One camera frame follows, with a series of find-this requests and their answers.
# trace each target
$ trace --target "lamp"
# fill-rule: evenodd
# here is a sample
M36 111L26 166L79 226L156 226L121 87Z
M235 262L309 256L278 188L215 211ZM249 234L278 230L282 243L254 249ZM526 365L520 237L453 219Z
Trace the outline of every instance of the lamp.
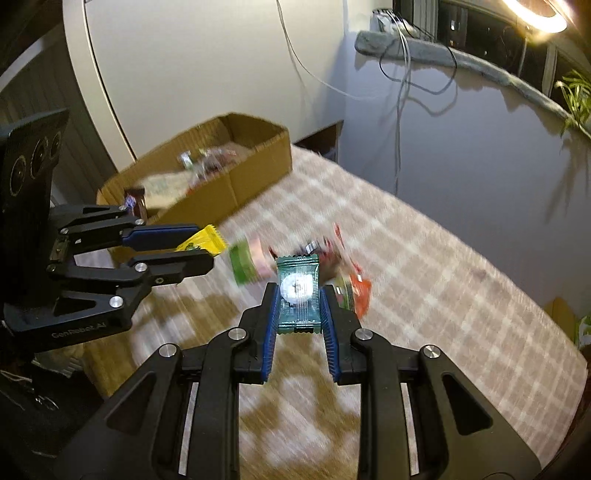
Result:
M562 16L561 13L558 12L558 10L556 10L554 5L552 5L547 0L537 0L535 2L532 2L532 0L503 0L503 2L520 19L522 19L530 26L537 28L538 30L547 33L558 33L562 32L567 27L566 19ZM546 17L545 15L536 13L524 5L524 3L526 2L541 4L548 10L552 10L554 12L554 15L552 17Z

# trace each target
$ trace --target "yellow snack bag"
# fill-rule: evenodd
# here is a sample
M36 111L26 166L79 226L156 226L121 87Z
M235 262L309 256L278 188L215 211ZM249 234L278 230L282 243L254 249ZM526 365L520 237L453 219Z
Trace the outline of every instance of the yellow snack bag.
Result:
M197 248L203 248L215 257L228 248L228 245L213 225L207 225L204 229L199 230L191 238L180 244L176 251L182 252Z

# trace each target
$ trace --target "ceiling light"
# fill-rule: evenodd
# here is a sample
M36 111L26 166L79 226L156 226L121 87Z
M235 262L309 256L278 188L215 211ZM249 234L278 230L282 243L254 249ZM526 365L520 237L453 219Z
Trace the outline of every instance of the ceiling light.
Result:
M548 6L552 7L548 2L545 0L540 0L546 3ZM543 15L538 15L537 13L533 12L518 0L503 0L505 5L507 5L511 10L517 15L520 19L522 19L525 23L531 25L538 30L548 32L548 33L558 33L562 32L566 29L567 23L565 18L560 15L554 7L552 10L554 11L553 17L545 17Z

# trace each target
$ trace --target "white cable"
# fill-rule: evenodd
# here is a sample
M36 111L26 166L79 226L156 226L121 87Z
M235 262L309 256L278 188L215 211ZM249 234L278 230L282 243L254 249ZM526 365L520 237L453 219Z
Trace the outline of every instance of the white cable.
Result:
M287 32L287 27L285 26L285 19L283 18L283 9L281 8L280 0L275 0L275 3L277 3L277 11L279 13L279 20L281 21L281 28L283 29L283 33L285 35L285 41L287 42L288 48L290 49L291 53L293 54L293 56L295 57L297 62L306 71L306 73L308 75L310 75L316 81L320 82L325 87L327 87L331 90L334 90L335 92L340 93L341 95L344 95L345 97L351 98L353 100L375 100L375 99L379 99L379 98L385 98L384 96L357 97L355 95L351 95L350 93L339 90L337 87L334 87L334 86L330 85L329 83L326 83L324 80L322 80L321 78L318 78L310 70L308 70L308 68L306 68L306 66L301 62L300 58L298 57L298 55L296 53L296 50L294 49L294 46L291 43L289 33ZM400 175L400 170L402 169L402 154L401 154L401 149L400 149L400 119L401 119L401 115L402 115L402 109L408 99L408 95L410 94L410 87L411 87L410 75L411 75L412 58L410 56L410 48L408 46L408 40L404 36L404 34L402 33L402 29L400 28L400 19L396 15L395 15L395 17L398 20L398 21L395 21L394 24L396 25L396 29L398 30L398 35L400 35L400 42L402 44L402 52L404 55L404 67L405 67L405 73L404 73L404 76L402 77L402 81L400 84L400 90L398 92L398 99L396 101L397 120L396 120L396 136L395 136L396 137L396 152L395 152L395 159L394 159L394 195L397 196L398 195L398 177Z
M410 75L411 75L411 62L412 58L410 56L410 48L408 46L408 40L402 33L402 29L400 28L400 24L398 21L394 22L396 28L398 30L398 35L400 35L400 42L402 44L402 52L404 54L404 66L406 68L406 72L402 77L402 81L400 84L400 90L398 91L398 99L396 102L396 132L395 132L395 142L396 142L396 151L394 157L394 195L398 196L398 178L400 176L400 171L402 169L402 152L400 148L400 120L402 118L402 109L404 108L404 104L408 99L408 95L410 94Z
M283 19L283 10L281 9L281 4L279 2L279 0L275 0L277 3L277 11L279 12L279 20L281 21L281 28L283 29L283 33L285 35L285 40L287 42L287 45L289 47L289 49L291 50L291 52L293 53L295 59L297 60L297 62L300 64L300 66L308 73L308 75L310 75L312 78L314 78L315 80L317 80L318 82L320 82L322 85L324 85L325 87L334 90L337 93L340 93L341 95L344 95L345 97L349 97L353 100L376 100L378 98L384 98L383 96L375 96L375 97L357 97L355 95L351 95L350 93L344 92L343 90L339 90L337 87L332 86L330 83L326 83L324 80L322 80L321 78L318 78L316 75L314 75L310 70L308 70L306 68L306 66L301 62L300 58L297 56L297 53L294 49L294 46L291 44L291 40L290 40L290 36L287 33L287 27L285 26L285 20Z
M5 377L8 380L10 380L11 382L27 382L27 383L32 383L32 380L30 378L23 377L22 375L13 374L13 373L8 372L6 370L0 370L0 374L3 377Z

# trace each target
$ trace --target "metal screw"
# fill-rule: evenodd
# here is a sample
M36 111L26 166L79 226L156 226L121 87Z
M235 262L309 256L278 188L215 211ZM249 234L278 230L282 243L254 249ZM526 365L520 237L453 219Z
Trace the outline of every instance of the metal screw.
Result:
M359 340L371 340L371 338L374 336L374 333L368 328L358 328L355 330L355 336Z
M441 356L441 349L435 345L427 345L423 348L423 353L427 358L439 358Z
M160 354L160 356L165 356L169 358L171 356L175 356L175 354L177 353L177 347L172 343L167 343L166 345L163 345L158 349L158 353Z
M109 300L109 305L111 305L114 309L118 309L119 307L123 306L123 299L118 295L111 297Z
M246 338L246 330L244 328L233 328L228 332L228 336L232 340L242 340Z

